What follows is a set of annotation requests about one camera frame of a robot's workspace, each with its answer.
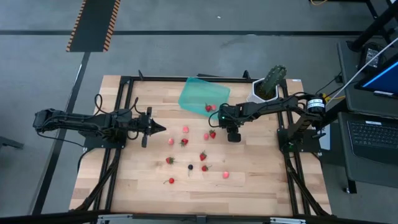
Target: wooden table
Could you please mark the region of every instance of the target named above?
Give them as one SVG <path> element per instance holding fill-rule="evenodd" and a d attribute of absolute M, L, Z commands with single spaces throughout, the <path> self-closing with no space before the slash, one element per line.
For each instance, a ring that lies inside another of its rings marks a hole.
<path fill-rule="evenodd" d="M 100 92 L 103 110 L 112 111 L 118 92 L 120 76 L 106 75 Z M 154 120 L 166 131 L 148 138 L 147 148 L 141 147 L 141 137 L 128 141 L 122 150 L 114 189 L 112 212 L 174 213 L 208 215 L 292 215 L 287 174 L 282 153 L 279 151 L 276 114 L 261 116 L 239 129 L 240 143 L 227 141 L 226 131 L 216 129 L 215 139 L 205 141 L 210 130 L 206 117 L 185 111 L 178 98 L 185 82 L 134 82 L 132 102 L 139 97 L 137 109 L 153 107 Z M 251 84 L 220 83 L 231 89 L 229 104 L 246 101 Z M 287 80 L 289 94 L 302 91 L 300 80 Z M 188 134 L 182 127 L 188 126 Z M 173 146 L 167 144 L 174 138 Z M 185 147 L 178 142 L 189 139 Z M 199 154 L 206 151 L 205 161 Z M 93 190 L 100 176 L 104 149 L 95 149 L 82 160 L 73 191 L 70 208 L 76 208 Z M 330 213 L 329 200 L 319 161 L 310 153 L 301 153 L 306 186 L 324 210 Z M 176 163 L 168 165 L 165 158 L 174 157 Z M 188 165 L 193 171 L 188 176 Z M 202 165 L 211 166 L 202 172 Z M 229 171 L 228 179 L 222 178 Z M 174 184 L 164 184 L 173 177 Z M 104 188 L 100 208 L 108 192 Z M 298 187 L 295 187 L 299 211 L 303 213 Z"/>

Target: translucent container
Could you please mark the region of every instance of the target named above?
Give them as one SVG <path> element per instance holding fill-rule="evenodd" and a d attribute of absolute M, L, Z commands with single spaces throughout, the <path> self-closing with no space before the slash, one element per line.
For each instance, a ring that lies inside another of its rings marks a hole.
<path fill-rule="evenodd" d="M 185 110 L 209 117 L 218 111 L 221 104 L 228 102 L 230 91 L 228 87 L 190 77 L 181 92 L 178 103 Z M 207 112 L 206 105 L 216 105 L 216 110 Z"/>

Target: white pot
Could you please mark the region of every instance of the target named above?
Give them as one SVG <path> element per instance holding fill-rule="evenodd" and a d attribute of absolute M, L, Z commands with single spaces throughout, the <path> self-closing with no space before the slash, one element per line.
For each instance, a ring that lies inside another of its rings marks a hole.
<path fill-rule="evenodd" d="M 279 97 L 279 91 L 278 91 L 278 85 L 275 86 L 275 97 L 273 97 L 272 99 L 269 100 L 263 100 L 260 97 L 258 97 L 255 93 L 254 93 L 254 86 L 256 85 L 256 83 L 258 82 L 262 82 L 265 78 L 262 78 L 260 80 L 257 80 L 255 82 L 252 83 L 251 86 L 251 93 L 248 96 L 248 98 L 246 99 L 248 102 L 255 102 L 255 103 L 263 103 L 263 102 L 268 102 L 268 101 L 272 101 L 272 100 L 276 100 Z"/>

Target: floor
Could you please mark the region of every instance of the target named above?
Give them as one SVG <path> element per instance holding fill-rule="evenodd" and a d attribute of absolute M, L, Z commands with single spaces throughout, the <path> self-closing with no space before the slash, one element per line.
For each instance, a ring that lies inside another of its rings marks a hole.
<path fill-rule="evenodd" d="M 379 13 L 384 1 L 373 1 Z M 3 0 L 0 30 L 70 30 L 80 0 Z M 116 30 L 364 30 L 373 18 L 363 3 L 307 0 L 123 0 Z M 66 53 L 69 36 L 0 35 L 0 136 L 23 142 L 21 151 L 0 150 L 0 217 L 30 213 L 52 141 L 38 137 L 34 113 L 63 110 L 82 53 Z M 197 73 L 263 77 L 277 64 L 315 92 L 340 72 L 336 43 L 352 37 L 114 36 L 107 53 L 92 53 L 75 113 L 93 112 L 103 75 L 195 76 Z M 338 85 L 333 83 L 326 92 Z M 83 142 L 72 131 L 66 139 Z M 44 213 L 68 210 L 81 149 L 65 143 Z M 357 195 L 341 191 L 342 167 L 325 165 L 333 213 L 338 217 L 393 223 L 398 189 L 359 183 Z M 160 223 L 140 221 L 141 223 Z"/>

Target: laptop screen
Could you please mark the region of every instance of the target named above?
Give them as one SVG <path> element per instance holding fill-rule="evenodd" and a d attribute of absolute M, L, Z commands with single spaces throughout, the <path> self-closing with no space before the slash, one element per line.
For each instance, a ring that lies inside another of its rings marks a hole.
<path fill-rule="evenodd" d="M 380 72 L 362 87 L 398 94 L 398 62 Z"/>

